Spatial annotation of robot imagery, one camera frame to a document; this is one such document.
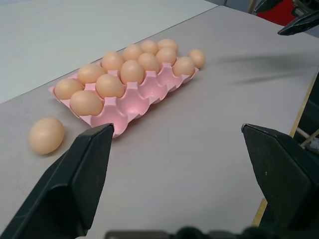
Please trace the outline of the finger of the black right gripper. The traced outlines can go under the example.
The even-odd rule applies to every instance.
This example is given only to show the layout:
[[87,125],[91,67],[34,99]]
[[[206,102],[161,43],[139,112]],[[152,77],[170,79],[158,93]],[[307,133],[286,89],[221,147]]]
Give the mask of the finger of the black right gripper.
[[319,11],[308,12],[297,17],[284,28],[278,31],[279,35],[294,35],[305,32],[319,25]]
[[261,0],[254,8],[254,13],[266,12],[276,7],[281,0]]

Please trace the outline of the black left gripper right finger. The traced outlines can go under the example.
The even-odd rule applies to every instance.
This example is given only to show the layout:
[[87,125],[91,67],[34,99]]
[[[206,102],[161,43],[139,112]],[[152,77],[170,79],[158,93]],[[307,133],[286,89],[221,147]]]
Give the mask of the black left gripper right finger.
[[319,159],[277,130],[244,124],[241,131],[267,201],[259,227],[276,239],[319,239]]

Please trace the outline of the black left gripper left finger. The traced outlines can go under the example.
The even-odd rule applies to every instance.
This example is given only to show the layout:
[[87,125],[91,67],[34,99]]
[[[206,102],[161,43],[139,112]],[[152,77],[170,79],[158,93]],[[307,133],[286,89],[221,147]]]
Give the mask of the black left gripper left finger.
[[41,176],[0,239],[76,239],[93,224],[114,126],[90,128]]

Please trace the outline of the pink plastic egg tray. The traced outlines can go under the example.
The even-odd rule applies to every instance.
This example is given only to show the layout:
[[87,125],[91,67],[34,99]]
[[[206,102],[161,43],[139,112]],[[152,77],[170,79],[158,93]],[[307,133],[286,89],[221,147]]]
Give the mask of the pink plastic egg tray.
[[190,81],[198,71],[198,68],[194,68],[191,76],[175,76],[171,65],[162,63],[158,74],[154,71],[146,71],[146,77],[141,84],[129,82],[124,85],[125,92],[121,98],[101,98],[104,106],[99,115],[77,117],[90,127],[112,123],[114,125],[113,137],[118,137],[132,120],[142,117],[151,105],[159,103],[168,93]]

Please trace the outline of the red object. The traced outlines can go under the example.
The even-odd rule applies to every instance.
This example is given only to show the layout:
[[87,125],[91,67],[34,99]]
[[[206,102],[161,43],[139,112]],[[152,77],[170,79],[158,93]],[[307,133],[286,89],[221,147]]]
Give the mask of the red object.
[[285,26],[296,17],[291,14],[292,8],[289,6],[277,6],[269,11],[257,13],[257,16],[272,23]]

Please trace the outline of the white rod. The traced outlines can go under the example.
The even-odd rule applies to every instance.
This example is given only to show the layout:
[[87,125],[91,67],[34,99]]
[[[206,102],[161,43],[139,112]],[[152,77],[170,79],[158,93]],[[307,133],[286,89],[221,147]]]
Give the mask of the white rod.
[[305,146],[311,141],[313,140],[317,135],[319,134],[319,128],[313,133],[311,134],[303,143],[300,144],[301,148],[305,148]]

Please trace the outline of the beige egg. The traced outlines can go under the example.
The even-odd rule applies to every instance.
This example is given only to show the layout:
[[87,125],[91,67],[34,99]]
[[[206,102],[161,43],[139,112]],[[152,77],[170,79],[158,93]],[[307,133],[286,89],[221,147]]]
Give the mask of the beige egg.
[[128,82],[141,84],[144,80],[144,69],[137,60],[128,60],[122,65],[120,77],[123,84]]
[[164,47],[157,52],[156,58],[161,63],[169,63],[171,66],[173,66],[176,62],[176,52],[173,48]]
[[159,60],[151,53],[143,53],[138,57],[138,62],[145,71],[155,71],[159,73],[161,64]]
[[93,92],[77,91],[70,98],[70,107],[78,116],[97,116],[103,109],[103,103]]
[[166,39],[162,39],[158,42],[159,49],[166,48],[166,47],[173,49],[176,53],[179,50],[179,46],[178,46],[177,42],[173,39],[166,38]]
[[188,57],[193,61],[195,67],[198,69],[202,68],[206,61],[204,52],[199,48],[190,50]]
[[83,84],[96,83],[97,79],[106,74],[106,71],[98,64],[86,64],[77,72],[78,80]]
[[121,98],[124,95],[125,88],[118,77],[110,74],[104,74],[96,81],[96,91],[101,98]]
[[38,154],[55,151],[64,139],[64,126],[56,118],[38,120],[30,129],[28,142],[31,149]]
[[84,90],[84,86],[75,79],[66,78],[60,80],[55,85],[55,96],[60,100],[67,100],[70,99],[71,96],[77,92]]
[[120,55],[120,53],[116,51],[107,52],[101,61],[101,66],[102,68],[105,69],[105,71],[109,71],[109,70],[120,71],[123,64],[124,64],[124,59],[122,55]]
[[178,58],[172,67],[175,76],[189,75],[194,73],[194,63],[189,57]]
[[137,44],[132,44],[124,49],[123,59],[124,61],[128,60],[137,60],[140,55],[143,54],[142,48]]
[[159,47],[155,41],[152,40],[145,40],[140,44],[141,49],[152,55],[156,55],[159,51]]

